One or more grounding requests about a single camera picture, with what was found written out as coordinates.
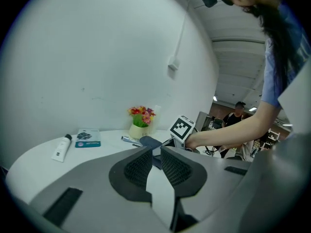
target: blue shirt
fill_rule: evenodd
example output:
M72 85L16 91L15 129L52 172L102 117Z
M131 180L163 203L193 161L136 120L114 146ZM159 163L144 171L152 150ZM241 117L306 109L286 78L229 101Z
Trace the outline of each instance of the blue shirt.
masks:
M278 11L285 23L288 25L288 33L292 40L293 47L298 54L298 67L300 70L307 61L308 57L311 55L308 37L305 30L285 2L282 2L278 6ZM264 71L264 84L261 100L275 107L280 107L277 99L282 93L282 87L279 80L274 80L275 63L272 52L272 41L270 38L267 40L265 56L266 67ZM291 68L289 68L287 85L289 85L295 77L296 74Z

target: woman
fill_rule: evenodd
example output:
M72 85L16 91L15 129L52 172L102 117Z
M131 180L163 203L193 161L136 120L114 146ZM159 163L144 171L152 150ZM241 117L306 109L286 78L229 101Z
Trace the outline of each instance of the woman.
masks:
M223 0L260 19L268 36L261 102L256 113L239 123L189 136L186 146L219 146L249 142L263 136L281 110L277 98L293 81L310 56L306 33L281 0Z

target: long black hair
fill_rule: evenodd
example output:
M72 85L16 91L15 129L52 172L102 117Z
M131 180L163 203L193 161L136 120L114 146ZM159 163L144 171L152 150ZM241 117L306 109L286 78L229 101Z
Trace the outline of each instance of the long black hair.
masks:
M272 53L275 61L274 81L278 80L282 91L287 87L289 65L297 74L299 70L297 54L288 33L288 25L281 18L279 11L268 5L257 4L244 7L243 10L260 19L263 32L272 41Z

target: black t-shirt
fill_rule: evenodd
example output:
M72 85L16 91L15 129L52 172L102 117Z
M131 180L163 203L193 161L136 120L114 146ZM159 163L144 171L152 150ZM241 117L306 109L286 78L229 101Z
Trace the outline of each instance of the black t-shirt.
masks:
M226 115L224 117L225 126L228 127L230 125L236 124L237 122L242 121L242 115L239 117L236 117L234 113L230 116L230 114Z

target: man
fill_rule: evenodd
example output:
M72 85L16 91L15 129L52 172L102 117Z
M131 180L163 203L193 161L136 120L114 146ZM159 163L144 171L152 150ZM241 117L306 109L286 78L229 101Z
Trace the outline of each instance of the man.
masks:
M235 111L232 113L229 113L223 118L222 122L222 128L236 124L237 122L241 122L243 119L242 113L244 111L244 105L246 105L243 102L237 102L235 105ZM224 149L222 152L220 152L220 155L222 158L225 157L225 155L228 153L230 148Z

